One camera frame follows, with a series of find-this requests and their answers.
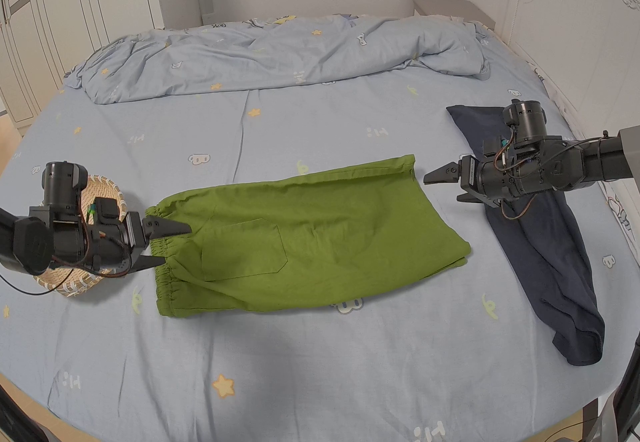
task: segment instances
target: orange star print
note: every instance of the orange star print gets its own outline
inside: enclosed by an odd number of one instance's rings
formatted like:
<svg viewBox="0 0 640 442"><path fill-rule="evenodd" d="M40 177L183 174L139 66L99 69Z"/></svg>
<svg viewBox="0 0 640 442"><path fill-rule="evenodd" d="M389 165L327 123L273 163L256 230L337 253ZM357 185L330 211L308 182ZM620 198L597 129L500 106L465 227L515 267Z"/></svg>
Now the orange star print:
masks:
<svg viewBox="0 0 640 442"><path fill-rule="evenodd" d="M218 396L220 396L220 398L236 395L234 390L234 381L229 378L225 378L222 374L218 376L218 379L213 382L211 386L218 391Z"/></svg>

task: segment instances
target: gray decorative stripe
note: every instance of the gray decorative stripe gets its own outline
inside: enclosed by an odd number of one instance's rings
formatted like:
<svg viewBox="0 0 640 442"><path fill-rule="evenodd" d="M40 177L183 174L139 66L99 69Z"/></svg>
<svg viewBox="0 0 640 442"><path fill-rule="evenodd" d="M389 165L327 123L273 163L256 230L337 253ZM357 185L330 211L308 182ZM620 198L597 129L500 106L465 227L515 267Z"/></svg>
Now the gray decorative stripe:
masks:
<svg viewBox="0 0 640 442"><path fill-rule="evenodd" d="M16 13L24 5L28 5L30 0L17 0L14 4L9 5L9 11L11 14Z"/></svg>

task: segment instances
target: back pocket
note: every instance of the back pocket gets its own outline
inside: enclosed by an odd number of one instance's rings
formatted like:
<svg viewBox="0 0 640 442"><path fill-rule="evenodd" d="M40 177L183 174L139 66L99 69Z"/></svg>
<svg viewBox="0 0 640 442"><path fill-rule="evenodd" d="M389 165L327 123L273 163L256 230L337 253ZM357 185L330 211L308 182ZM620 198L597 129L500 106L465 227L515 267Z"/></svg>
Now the back pocket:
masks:
<svg viewBox="0 0 640 442"><path fill-rule="evenodd" d="M208 282L277 273L287 263L278 226L262 218L203 230L202 279Z"/></svg>

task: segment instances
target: cabinet handle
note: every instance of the cabinet handle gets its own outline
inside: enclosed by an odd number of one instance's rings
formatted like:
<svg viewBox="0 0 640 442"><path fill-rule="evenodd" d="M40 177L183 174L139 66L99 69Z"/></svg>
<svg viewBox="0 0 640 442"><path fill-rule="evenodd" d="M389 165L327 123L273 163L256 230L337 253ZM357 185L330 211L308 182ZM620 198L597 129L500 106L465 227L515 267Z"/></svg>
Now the cabinet handle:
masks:
<svg viewBox="0 0 640 442"><path fill-rule="evenodd" d="M8 24L9 23L9 17L6 16L6 11L4 9L4 0L0 0L0 5L2 5L2 16L4 19L4 23Z"/></svg>

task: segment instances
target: wooden floor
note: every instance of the wooden floor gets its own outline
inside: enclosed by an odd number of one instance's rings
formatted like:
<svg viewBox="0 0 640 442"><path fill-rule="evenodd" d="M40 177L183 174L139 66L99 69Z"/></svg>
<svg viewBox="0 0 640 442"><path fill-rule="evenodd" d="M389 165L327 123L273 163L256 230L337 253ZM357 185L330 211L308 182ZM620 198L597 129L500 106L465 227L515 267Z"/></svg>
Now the wooden floor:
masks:
<svg viewBox="0 0 640 442"><path fill-rule="evenodd" d="M0 117L0 174L4 172L4 167L15 154L15 151L20 143L20 134L13 127L8 115ZM58 437L62 442L97 442L97 439L83 433L80 430L69 426L65 422L58 419L55 415L49 412L43 406L37 404L33 399L29 398L26 394L16 388L9 380L0 375L0 386L6 390L13 398L13 400L22 408L22 410L36 422L46 426L52 433ZM582 421L582 412L576 412L571 417L568 417L561 423L553 426L542 433L539 433L535 437L532 437L526 442L553 442L560 437L567 437L572 440L580 440L582 438L582 426L571 426L572 424L580 423ZM4 442L5 438L0 433L0 442Z"/></svg>

